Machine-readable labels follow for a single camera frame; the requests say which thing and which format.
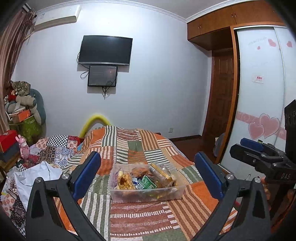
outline plastic storage box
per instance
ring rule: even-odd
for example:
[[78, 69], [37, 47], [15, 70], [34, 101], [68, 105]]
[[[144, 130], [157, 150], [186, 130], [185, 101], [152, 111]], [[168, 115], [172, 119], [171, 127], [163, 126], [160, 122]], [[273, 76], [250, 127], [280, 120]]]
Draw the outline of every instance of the plastic storage box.
[[119, 190], [114, 189], [115, 173], [121, 168], [124, 173], [130, 173], [135, 167], [148, 168], [150, 165], [114, 164], [110, 173], [108, 189], [114, 202], [156, 202], [172, 199], [181, 199], [186, 184], [180, 177], [182, 174], [172, 164], [165, 164], [171, 174], [176, 177], [177, 186], [168, 188], [142, 189], [142, 190]]

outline wall-mounted tv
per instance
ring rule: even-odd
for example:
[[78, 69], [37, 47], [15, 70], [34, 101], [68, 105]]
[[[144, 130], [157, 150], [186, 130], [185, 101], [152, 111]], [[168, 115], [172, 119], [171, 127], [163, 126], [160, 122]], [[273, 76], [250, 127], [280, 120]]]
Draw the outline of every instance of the wall-mounted tv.
[[129, 65], [132, 42], [131, 38], [85, 35], [78, 63]]

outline heart decal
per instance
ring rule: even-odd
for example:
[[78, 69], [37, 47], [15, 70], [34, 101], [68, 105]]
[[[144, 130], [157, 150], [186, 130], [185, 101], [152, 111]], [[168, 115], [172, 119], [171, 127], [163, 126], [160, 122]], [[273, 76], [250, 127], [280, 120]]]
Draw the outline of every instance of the heart decal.
[[291, 41], [288, 41], [288, 42], [287, 42], [287, 46], [288, 46], [289, 48], [292, 48], [292, 42], [291, 42]]
[[258, 139], [264, 134], [264, 127], [257, 125], [255, 122], [250, 122], [248, 129], [252, 140]]
[[261, 114], [259, 117], [259, 124], [263, 126], [264, 138], [267, 138], [276, 133], [280, 127], [280, 121], [278, 118], [270, 118], [267, 114]]
[[271, 47], [276, 47], [276, 43], [274, 41], [272, 41], [272, 39], [269, 39], [268, 43]]

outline yellow foam tube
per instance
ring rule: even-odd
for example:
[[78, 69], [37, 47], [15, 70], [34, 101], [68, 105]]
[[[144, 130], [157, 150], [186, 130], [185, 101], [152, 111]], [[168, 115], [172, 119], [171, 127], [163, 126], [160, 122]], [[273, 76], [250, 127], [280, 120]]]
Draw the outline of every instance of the yellow foam tube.
[[109, 126], [111, 125], [110, 122], [102, 115], [93, 115], [91, 116], [87, 122], [84, 124], [79, 137], [83, 138], [85, 137], [85, 134], [87, 133], [87, 130], [89, 129], [90, 125], [96, 121], [99, 120], [104, 126]]

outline blue gripper pad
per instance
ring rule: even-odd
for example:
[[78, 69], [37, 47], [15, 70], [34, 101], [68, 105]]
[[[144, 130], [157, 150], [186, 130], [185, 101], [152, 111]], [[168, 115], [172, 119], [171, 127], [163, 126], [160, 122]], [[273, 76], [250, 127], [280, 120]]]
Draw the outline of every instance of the blue gripper pad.
[[223, 185], [226, 183], [221, 168], [213, 164], [202, 151], [195, 155], [194, 162], [211, 196], [221, 200], [224, 197]]
[[247, 138], [241, 139], [240, 144], [244, 147], [248, 147], [248, 148], [255, 150], [255, 151], [259, 151], [259, 152], [263, 151], [263, 145], [261, 143], [256, 142], [256, 141], [252, 141]]
[[84, 163], [78, 165], [71, 173], [70, 189], [75, 201], [85, 196], [100, 166], [100, 154], [92, 151]]

